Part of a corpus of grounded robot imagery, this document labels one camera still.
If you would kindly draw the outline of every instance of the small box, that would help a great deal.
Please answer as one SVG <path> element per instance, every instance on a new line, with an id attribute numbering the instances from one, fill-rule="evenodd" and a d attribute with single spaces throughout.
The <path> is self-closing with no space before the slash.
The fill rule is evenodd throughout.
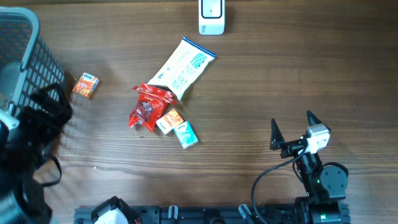
<path id="1" fill-rule="evenodd" d="M 83 73 L 73 91 L 89 99 L 99 82 L 100 80 L 94 75 Z"/>
<path id="2" fill-rule="evenodd" d="M 165 116 L 161 117 L 156 121 L 157 126 L 162 130 L 164 134 L 168 134 L 173 130 L 174 127 L 184 122 L 182 117 L 177 113 L 175 109 L 172 109 Z"/>
<path id="3" fill-rule="evenodd" d="M 186 149 L 199 141 L 188 121 L 175 127 L 174 132 L 175 135 L 177 135 L 178 140 L 180 140 L 183 149 Z"/>

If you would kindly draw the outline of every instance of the white device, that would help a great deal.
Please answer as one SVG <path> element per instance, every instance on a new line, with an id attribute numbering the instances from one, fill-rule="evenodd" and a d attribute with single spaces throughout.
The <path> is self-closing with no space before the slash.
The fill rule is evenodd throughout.
<path id="1" fill-rule="evenodd" d="M 123 212 L 116 208 L 100 216 L 95 224 L 128 224 L 128 221 Z"/>
<path id="2" fill-rule="evenodd" d="M 324 124 L 316 124 L 307 127 L 307 133 L 310 137 L 307 138 L 308 146 L 305 152 L 314 154 L 328 145 L 330 134 L 329 129 Z"/>
<path id="3" fill-rule="evenodd" d="M 225 0 L 199 0 L 199 33 L 221 35 L 225 28 Z"/>

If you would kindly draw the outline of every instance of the white box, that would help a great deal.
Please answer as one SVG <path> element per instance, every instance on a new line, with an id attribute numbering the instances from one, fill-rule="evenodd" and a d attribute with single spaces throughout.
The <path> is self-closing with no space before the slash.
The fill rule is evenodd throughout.
<path id="1" fill-rule="evenodd" d="M 199 33 L 221 35 L 225 28 L 225 0 L 199 1 Z"/>

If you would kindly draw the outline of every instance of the white snack package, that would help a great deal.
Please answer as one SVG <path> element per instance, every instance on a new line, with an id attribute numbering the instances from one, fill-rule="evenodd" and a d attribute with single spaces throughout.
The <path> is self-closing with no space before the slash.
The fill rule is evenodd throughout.
<path id="1" fill-rule="evenodd" d="M 148 84 L 168 87 L 181 100 L 216 54 L 183 37 L 180 45 Z"/>

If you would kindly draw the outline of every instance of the small orange box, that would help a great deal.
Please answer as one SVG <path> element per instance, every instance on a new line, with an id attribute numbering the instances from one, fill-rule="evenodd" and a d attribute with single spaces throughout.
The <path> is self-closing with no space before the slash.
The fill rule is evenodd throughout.
<path id="1" fill-rule="evenodd" d="M 99 82 L 100 80 L 94 75 L 83 73 L 73 91 L 89 99 Z"/>
<path id="2" fill-rule="evenodd" d="M 173 130 L 174 127 L 184 122 L 182 117 L 177 113 L 175 109 L 172 109 L 165 116 L 161 117 L 156 121 L 157 126 L 160 130 L 167 134 Z"/>

